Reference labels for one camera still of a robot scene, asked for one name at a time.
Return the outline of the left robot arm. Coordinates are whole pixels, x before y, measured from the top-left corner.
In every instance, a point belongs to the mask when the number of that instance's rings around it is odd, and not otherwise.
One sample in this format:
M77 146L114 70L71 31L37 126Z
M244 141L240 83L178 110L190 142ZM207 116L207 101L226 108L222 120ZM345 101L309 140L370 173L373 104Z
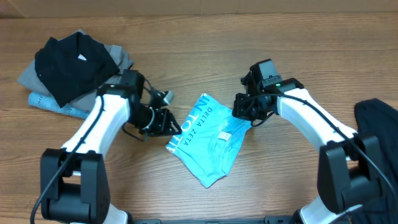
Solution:
M38 210L60 223L132 223L132 215L111 204L105 157L118 131L130 123L149 137L173 136L182 129L167 109L171 90L154 88L137 70L123 71L117 84L97 89L95 105L80 129L60 149L46 149L40 158Z

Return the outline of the light blue printed t-shirt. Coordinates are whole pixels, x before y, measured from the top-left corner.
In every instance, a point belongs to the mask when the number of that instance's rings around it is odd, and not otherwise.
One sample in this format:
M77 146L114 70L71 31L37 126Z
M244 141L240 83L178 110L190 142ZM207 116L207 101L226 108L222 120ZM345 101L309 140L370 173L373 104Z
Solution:
M165 148L208 188L229 175L251 122L203 93Z

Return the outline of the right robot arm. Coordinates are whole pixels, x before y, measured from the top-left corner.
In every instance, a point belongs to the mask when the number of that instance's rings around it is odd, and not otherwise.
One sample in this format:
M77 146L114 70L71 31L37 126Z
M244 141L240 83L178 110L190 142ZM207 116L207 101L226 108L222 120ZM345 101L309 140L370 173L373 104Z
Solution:
M396 191L384 174L377 137L361 136L324 110L295 78L284 80L271 59L240 79L233 116L265 122L273 114L292 123L318 151L318 196L291 216L266 223L349 223L350 215Z

